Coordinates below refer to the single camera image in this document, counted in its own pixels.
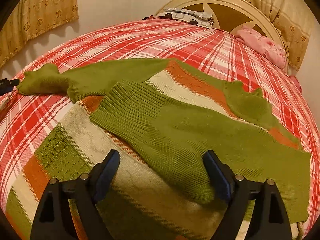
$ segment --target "red and white plaid fabric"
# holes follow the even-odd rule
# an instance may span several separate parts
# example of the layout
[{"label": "red and white plaid fabric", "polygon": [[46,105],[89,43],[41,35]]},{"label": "red and white plaid fabric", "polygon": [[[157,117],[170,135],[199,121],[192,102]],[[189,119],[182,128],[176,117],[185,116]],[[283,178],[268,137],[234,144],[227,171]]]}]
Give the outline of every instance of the red and white plaid fabric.
[{"label": "red and white plaid fabric", "polygon": [[[105,60],[154,57],[175,57],[210,76],[241,80],[246,91],[262,87],[272,113],[311,152],[309,218],[304,225],[305,232],[309,231],[320,212],[319,132],[311,111],[285,73],[229,33],[173,20],[141,20],[82,35],[40,56],[24,70],[52,62],[63,72]],[[16,78],[23,79],[23,73]],[[17,175],[72,103],[58,95],[21,96],[16,89],[2,96],[1,102],[0,206],[5,211]]]}]

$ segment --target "black circle on pillow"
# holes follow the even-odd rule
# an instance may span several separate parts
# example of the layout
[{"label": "black circle on pillow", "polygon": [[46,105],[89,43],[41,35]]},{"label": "black circle on pillow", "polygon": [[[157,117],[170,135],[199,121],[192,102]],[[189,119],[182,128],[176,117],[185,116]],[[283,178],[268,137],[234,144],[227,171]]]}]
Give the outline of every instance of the black circle on pillow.
[{"label": "black circle on pillow", "polygon": [[172,18],[172,14],[171,14],[171,13],[166,13],[166,14],[164,15],[164,17],[165,17],[166,19],[171,19],[171,18]]},{"label": "black circle on pillow", "polygon": [[190,20],[190,23],[193,25],[198,25],[198,21],[195,19]]}]

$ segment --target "yellow curtain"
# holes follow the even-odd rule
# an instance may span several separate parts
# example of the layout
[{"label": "yellow curtain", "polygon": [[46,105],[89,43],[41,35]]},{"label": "yellow curtain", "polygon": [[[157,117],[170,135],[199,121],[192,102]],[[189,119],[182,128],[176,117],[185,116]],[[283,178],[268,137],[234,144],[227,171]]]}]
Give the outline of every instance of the yellow curtain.
[{"label": "yellow curtain", "polygon": [[28,40],[78,18],[77,0],[21,0],[0,31],[0,67]]},{"label": "yellow curtain", "polygon": [[289,66],[299,70],[307,50],[314,16],[303,0],[246,0],[259,9],[282,35]]}]

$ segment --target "ribbed cuff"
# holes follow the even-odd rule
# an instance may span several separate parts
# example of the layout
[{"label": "ribbed cuff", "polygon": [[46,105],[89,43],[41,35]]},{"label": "ribbed cuff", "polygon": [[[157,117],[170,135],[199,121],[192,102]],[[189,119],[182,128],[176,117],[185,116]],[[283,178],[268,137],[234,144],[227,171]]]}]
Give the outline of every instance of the ribbed cuff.
[{"label": "ribbed cuff", "polygon": [[165,98],[148,85],[123,80],[103,98],[90,120],[134,146],[164,103]]}]

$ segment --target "bed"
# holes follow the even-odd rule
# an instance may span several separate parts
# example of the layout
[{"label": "bed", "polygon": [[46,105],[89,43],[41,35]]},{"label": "bed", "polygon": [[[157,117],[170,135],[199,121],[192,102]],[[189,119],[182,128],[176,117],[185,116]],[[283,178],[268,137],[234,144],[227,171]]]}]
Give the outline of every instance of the bed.
[{"label": "bed", "polygon": [[[207,30],[156,17],[166,7],[211,12],[217,29]],[[237,21],[230,23],[230,17]],[[273,115],[311,153],[309,217],[304,224],[292,225],[292,235],[301,237],[310,231],[319,216],[319,132],[308,104],[286,72],[235,42],[229,32],[244,23],[283,45],[268,19],[243,0],[173,0],[155,12],[154,17],[100,29],[68,41],[40,56],[23,71],[39,69],[45,63],[54,63],[63,72],[106,60],[176,58],[218,79],[240,80],[247,92],[261,87],[264,98],[272,104]],[[15,78],[22,80],[23,71]],[[16,187],[22,168],[35,150],[73,103],[63,95],[22,96],[17,90],[0,100],[0,206],[19,232],[17,216],[12,217],[6,208],[10,190]],[[32,221],[34,213],[35,210],[25,211],[26,219]]]}]

